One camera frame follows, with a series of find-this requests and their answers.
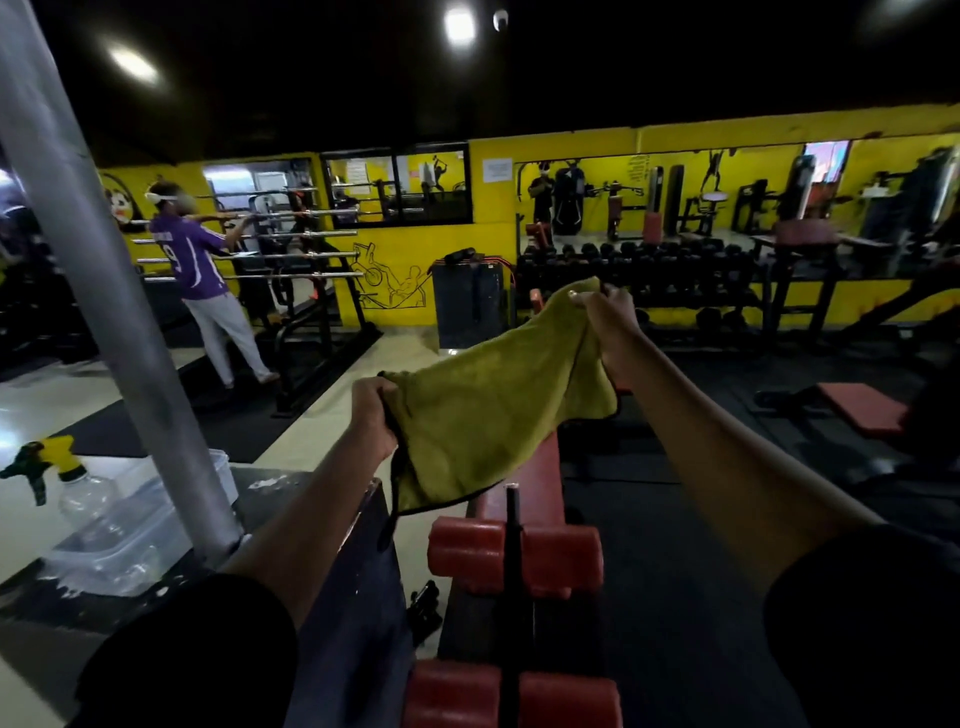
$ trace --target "white pants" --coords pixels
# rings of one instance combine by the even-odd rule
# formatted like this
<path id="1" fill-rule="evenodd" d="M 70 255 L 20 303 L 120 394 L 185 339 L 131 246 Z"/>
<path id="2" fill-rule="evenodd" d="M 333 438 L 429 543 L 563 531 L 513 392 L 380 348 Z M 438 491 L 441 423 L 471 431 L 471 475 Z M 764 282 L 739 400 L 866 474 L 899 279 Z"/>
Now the white pants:
<path id="1" fill-rule="evenodd" d="M 217 374 L 225 385 L 233 383 L 233 370 L 230 368 L 230 360 L 220 329 L 226 331 L 233 339 L 233 343 L 250 364 L 257 379 L 262 379 L 270 373 L 260 358 L 256 342 L 253 341 L 253 330 L 244 315 L 243 307 L 232 293 L 202 301 L 184 300 L 183 302 L 197 320 L 200 334 L 204 338 L 206 355 L 210 357 L 213 368 L 217 370 Z"/>

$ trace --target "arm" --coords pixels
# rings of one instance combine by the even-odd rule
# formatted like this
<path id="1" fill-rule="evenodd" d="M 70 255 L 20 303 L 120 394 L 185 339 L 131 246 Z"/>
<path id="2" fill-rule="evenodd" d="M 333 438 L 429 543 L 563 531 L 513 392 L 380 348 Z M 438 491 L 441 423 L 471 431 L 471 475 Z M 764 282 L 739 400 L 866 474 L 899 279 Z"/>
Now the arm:
<path id="1" fill-rule="evenodd" d="M 579 294 L 698 509 L 764 591 L 801 556 L 883 520 L 739 422 L 640 331 L 623 290 Z"/>
<path id="2" fill-rule="evenodd" d="M 350 425 L 310 484 L 223 568 L 273 592 L 297 627 L 320 593 L 373 473 L 396 447 L 380 399 L 395 387 L 379 377 L 354 382 Z"/>
<path id="3" fill-rule="evenodd" d="M 205 246 L 207 246 L 207 248 L 210 248 L 213 251 L 222 251 L 224 249 L 234 251 L 240 244 L 240 237 L 246 232 L 247 227 L 253 222 L 253 220 L 256 219 L 256 217 L 254 215 L 248 215 L 247 217 L 240 218 L 237 220 L 236 225 L 227 231 L 226 235 L 221 235 L 219 232 L 214 232 L 208 228 L 205 228 L 193 218 L 190 219 L 196 226 L 192 233 L 196 240 L 203 243 Z"/>

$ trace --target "forearm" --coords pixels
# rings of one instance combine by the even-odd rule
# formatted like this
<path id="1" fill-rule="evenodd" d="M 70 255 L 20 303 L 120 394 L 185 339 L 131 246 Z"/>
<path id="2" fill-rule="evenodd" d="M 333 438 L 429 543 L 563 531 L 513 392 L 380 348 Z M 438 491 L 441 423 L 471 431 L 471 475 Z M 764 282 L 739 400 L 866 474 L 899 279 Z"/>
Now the forearm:
<path id="1" fill-rule="evenodd" d="M 250 218 L 244 218 L 243 220 L 237 221 L 236 225 L 227 231 L 227 234 L 224 235 L 224 245 L 227 246 L 228 250 L 235 251 L 237 249 L 240 245 L 240 238 L 244 232 L 246 232 L 247 225 L 249 224 Z"/>
<path id="2" fill-rule="evenodd" d="M 804 554 L 882 522 L 713 402 L 639 332 L 607 350 L 698 509 L 761 589 Z"/>
<path id="3" fill-rule="evenodd" d="M 361 427 L 349 428 L 309 485 L 258 531 L 223 571 L 255 579 L 303 624 L 380 464 Z"/>

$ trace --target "spray bottle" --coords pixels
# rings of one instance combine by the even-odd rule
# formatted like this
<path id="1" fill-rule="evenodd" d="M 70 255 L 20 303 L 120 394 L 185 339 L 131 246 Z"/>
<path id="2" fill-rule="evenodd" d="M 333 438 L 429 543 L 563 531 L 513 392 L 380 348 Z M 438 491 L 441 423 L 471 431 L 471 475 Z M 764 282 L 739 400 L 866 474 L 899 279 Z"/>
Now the spray bottle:
<path id="1" fill-rule="evenodd" d="M 27 443 L 20 448 L 13 462 L 0 471 L 0 478 L 26 475 L 36 505 L 43 505 L 47 502 L 43 473 L 51 465 L 56 465 L 63 483 L 60 512 L 88 549 L 108 548 L 123 536 L 119 525 L 103 518 L 120 500 L 120 488 L 108 477 L 89 473 L 70 451 L 72 446 L 73 438 L 69 435 Z"/>

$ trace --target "window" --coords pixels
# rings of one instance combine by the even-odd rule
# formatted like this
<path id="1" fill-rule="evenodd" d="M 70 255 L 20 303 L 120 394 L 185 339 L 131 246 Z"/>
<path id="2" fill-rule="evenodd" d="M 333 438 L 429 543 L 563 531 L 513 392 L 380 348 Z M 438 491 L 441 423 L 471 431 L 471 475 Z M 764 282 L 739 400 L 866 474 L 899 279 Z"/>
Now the window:
<path id="1" fill-rule="evenodd" d="M 366 149 L 323 155 L 336 228 L 459 225 L 473 222 L 467 144 L 410 150 Z"/>
<path id="2" fill-rule="evenodd" d="M 849 141 L 817 141 L 804 146 L 804 154 L 817 158 L 813 170 L 814 182 L 838 182 L 847 160 Z"/>
<path id="3" fill-rule="evenodd" d="M 259 212 L 281 212 L 290 209 L 289 195 L 258 194 L 268 190 L 313 186 L 309 159 L 276 159 L 245 164 L 213 164 L 204 167 L 217 209 L 248 209 Z M 312 196 L 304 201 L 312 207 Z"/>

